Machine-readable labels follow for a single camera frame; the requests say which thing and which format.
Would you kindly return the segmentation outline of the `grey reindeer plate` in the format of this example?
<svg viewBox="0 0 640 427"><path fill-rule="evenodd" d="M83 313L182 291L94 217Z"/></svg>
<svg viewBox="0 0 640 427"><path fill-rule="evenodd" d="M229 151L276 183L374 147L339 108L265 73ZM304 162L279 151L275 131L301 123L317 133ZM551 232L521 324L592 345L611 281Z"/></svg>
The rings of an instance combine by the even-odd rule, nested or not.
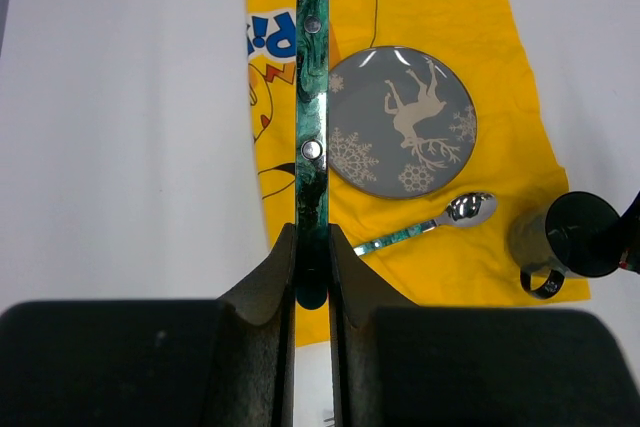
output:
<svg viewBox="0 0 640 427"><path fill-rule="evenodd" d="M329 164L369 195L404 200L443 188L469 162L476 130L467 88L419 50L372 47L329 73Z"/></svg>

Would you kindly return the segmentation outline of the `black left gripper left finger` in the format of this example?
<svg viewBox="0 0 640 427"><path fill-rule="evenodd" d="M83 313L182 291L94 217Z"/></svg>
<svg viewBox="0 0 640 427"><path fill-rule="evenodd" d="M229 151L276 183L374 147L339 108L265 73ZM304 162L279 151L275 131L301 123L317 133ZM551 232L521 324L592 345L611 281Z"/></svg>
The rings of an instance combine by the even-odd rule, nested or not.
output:
<svg viewBox="0 0 640 427"><path fill-rule="evenodd" d="M5 426L289 426L295 229L217 299L48 300L1 317Z"/></svg>

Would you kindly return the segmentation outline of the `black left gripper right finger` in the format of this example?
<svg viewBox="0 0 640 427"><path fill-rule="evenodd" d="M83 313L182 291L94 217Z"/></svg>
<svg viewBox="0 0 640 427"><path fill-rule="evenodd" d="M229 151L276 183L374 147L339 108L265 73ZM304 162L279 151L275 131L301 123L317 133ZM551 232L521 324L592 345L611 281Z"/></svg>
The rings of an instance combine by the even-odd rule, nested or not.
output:
<svg viewBox="0 0 640 427"><path fill-rule="evenodd" d="M635 426L618 343L579 310L420 307L331 229L339 426Z"/></svg>

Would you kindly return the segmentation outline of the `knife with green handle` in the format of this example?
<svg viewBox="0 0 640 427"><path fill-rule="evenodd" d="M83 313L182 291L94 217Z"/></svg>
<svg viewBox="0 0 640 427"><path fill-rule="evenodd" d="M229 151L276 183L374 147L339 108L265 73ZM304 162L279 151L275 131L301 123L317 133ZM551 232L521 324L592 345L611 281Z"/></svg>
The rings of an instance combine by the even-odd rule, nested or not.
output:
<svg viewBox="0 0 640 427"><path fill-rule="evenodd" d="M296 159L294 284L298 303L315 310L327 299L329 0L296 0Z"/></svg>

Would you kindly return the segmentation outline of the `dark green mug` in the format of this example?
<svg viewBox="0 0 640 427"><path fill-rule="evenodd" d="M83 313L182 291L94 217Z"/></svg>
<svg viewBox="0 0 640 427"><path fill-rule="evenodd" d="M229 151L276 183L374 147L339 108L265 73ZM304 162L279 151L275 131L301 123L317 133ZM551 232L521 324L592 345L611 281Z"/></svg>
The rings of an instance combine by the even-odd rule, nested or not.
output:
<svg viewBox="0 0 640 427"><path fill-rule="evenodd" d="M621 216L601 197L575 191L517 217L507 234L508 251L530 296L548 300L567 279L601 278L618 268L605 243Z"/></svg>

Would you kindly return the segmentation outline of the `yellow Pikachu cloth placemat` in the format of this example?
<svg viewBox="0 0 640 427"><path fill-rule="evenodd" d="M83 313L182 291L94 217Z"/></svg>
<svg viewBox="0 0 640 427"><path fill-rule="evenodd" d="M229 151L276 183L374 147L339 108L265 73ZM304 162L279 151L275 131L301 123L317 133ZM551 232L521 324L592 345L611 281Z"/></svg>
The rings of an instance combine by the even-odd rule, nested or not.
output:
<svg viewBox="0 0 640 427"><path fill-rule="evenodd" d="M296 0L247 0L254 18L286 45ZM479 114L473 156L444 192L387 201L358 192L333 173L330 221L358 244L442 211L469 190L496 195L497 212L471 229L438 228L363 259L411 300L424 305L525 306L505 236L515 217L568 191L540 116L534 74L509 0L330 0L330 61L370 45L398 42L434 54L470 91ZM249 55L250 111L258 179L270 244L294 220L293 57L255 48Z"/></svg>

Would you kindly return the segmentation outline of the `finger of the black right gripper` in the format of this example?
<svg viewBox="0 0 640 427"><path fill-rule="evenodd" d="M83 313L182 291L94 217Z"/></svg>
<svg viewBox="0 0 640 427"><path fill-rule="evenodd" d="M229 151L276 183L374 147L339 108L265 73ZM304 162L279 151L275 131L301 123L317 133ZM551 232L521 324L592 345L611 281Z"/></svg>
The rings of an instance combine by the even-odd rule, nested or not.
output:
<svg viewBox="0 0 640 427"><path fill-rule="evenodd" d="M639 269L639 209L640 194L637 194L621 217L622 253L618 266L624 270Z"/></svg>

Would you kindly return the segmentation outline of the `spoon with green handle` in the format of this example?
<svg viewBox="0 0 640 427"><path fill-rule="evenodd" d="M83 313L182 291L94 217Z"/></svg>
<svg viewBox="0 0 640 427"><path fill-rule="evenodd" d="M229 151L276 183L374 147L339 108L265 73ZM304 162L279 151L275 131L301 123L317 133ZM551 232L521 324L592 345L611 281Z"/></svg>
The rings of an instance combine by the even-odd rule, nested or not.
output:
<svg viewBox="0 0 640 427"><path fill-rule="evenodd" d="M353 248L358 257L420 236L438 227L471 228L488 220L497 210L497 197L487 192L469 192L451 200L444 211L432 219L383 235Z"/></svg>

